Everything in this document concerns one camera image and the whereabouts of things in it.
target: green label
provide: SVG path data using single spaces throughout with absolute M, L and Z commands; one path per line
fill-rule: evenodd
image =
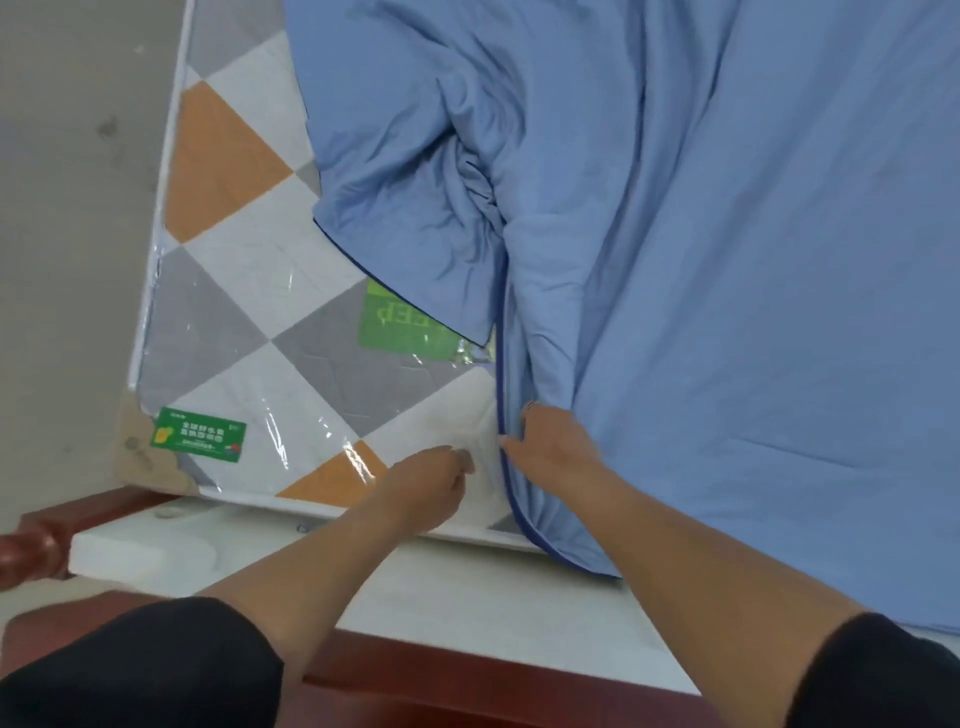
M 247 426 L 244 423 L 164 407 L 156 416 L 154 437 L 150 444 L 155 448 L 174 449 L 235 463 L 240 459 L 246 434 Z
M 453 361 L 472 349 L 460 334 L 431 319 L 375 280 L 367 281 L 367 298 L 360 318 L 360 346 L 411 353 L 427 359 Z

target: blue fitted sheet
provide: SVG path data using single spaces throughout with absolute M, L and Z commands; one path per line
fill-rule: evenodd
M 960 4 L 286 0 L 318 224 L 630 482 L 960 631 Z M 528 536 L 615 575 L 507 469 Z

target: red wooden bed frame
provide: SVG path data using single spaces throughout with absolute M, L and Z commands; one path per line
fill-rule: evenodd
M 127 486 L 26 514 L 15 533 L 0 536 L 0 590 L 32 579 L 68 578 L 74 534 L 171 498 Z M 20 615 L 4 635 L 0 673 L 158 598 L 107 592 Z M 340 629 L 317 654 L 304 683 L 278 726 L 723 726 L 694 695 Z

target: gray floor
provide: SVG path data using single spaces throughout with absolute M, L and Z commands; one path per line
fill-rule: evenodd
M 114 485 L 182 12 L 0 1 L 0 533 Z

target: plastic wrap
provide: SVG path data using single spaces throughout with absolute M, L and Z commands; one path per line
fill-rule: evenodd
M 467 448 L 477 472 L 436 535 L 532 548 L 504 493 L 492 342 L 326 239 L 304 121 L 279 4 L 188 3 L 128 382 L 151 447 L 204 497 L 319 516 L 413 452 Z

